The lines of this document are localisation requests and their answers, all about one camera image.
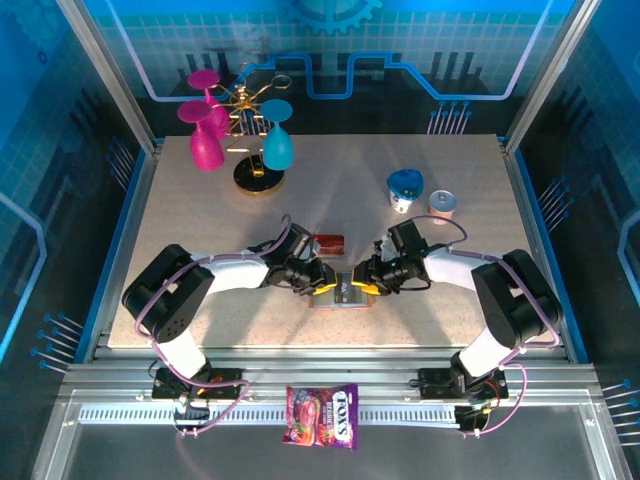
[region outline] black round base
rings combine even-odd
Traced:
[[[250,195],[265,195],[275,192],[282,185],[283,178],[283,171],[270,170],[263,166],[260,155],[251,155],[241,160],[233,170],[233,179],[236,185]]]

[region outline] white cable tray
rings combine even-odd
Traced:
[[[179,425],[199,425],[216,418],[226,408],[210,406],[207,420],[182,420]],[[78,421],[91,425],[172,425],[175,404],[83,405]],[[457,428],[452,405],[365,405],[359,408],[359,425],[396,425]],[[282,405],[239,405],[220,425],[285,425]]]

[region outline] gear graphic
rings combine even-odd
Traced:
[[[60,10],[55,0],[3,0],[0,12],[11,12],[31,41],[46,47],[58,32]]]
[[[333,35],[336,31],[347,33],[349,27],[360,27],[363,20],[372,18],[372,10],[381,6],[380,0],[288,0],[285,10],[300,28],[309,27],[313,33],[324,30]]]

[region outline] yogurt cup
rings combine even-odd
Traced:
[[[447,190],[436,190],[429,197],[427,213],[438,217],[451,218],[457,205],[458,200],[453,193]],[[433,223],[436,225],[445,225],[447,222],[434,218]]]
[[[389,202],[398,213],[405,214],[422,194],[424,180],[417,170],[398,170],[387,179]]]

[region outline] wine glass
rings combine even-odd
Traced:
[[[293,142],[280,122],[291,117],[293,108],[284,100],[267,100],[262,104],[260,113],[265,120],[275,124],[262,145],[264,165],[271,170],[286,170],[293,164]]]
[[[211,131],[218,140],[222,140],[229,130],[229,112],[218,102],[210,89],[220,83],[220,75],[215,70],[198,70],[189,75],[189,85],[197,90],[204,90],[204,101],[211,107],[212,112],[202,126]]]
[[[178,108],[178,117],[185,123],[194,123],[196,131],[191,135],[191,155],[200,170],[217,170],[224,163],[222,145],[214,132],[203,128],[203,123],[211,116],[211,107],[202,100],[183,103]]]

